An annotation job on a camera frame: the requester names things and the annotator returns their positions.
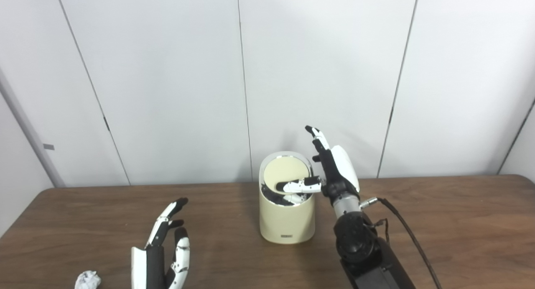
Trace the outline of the white and black right hand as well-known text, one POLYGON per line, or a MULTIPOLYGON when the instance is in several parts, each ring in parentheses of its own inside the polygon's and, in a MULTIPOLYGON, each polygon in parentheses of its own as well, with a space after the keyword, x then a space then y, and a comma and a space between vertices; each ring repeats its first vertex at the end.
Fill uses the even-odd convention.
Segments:
POLYGON ((279 182, 275 185, 276 192, 283 195, 321 192, 329 198, 333 207, 344 202, 348 212, 361 211, 359 180, 344 148, 329 146, 323 133, 315 127, 307 125, 305 130, 312 135, 313 145, 318 152, 313 156, 313 161, 321 163, 325 177, 309 176, 279 182))

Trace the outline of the white and black left hand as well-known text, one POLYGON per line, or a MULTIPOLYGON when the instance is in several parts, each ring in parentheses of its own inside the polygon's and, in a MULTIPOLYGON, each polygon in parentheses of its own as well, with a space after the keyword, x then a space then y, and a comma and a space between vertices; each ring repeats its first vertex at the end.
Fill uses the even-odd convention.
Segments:
POLYGON ((170 203, 155 220, 143 249, 131 249, 131 285, 133 289, 181 289, 185 285, 190 268, 190 240, 184 221, 172 220, 189 202, 178 198, 170 203), (174 229, 173 258, 167 271, 164 270, 163 243, 170 230, 174 229))

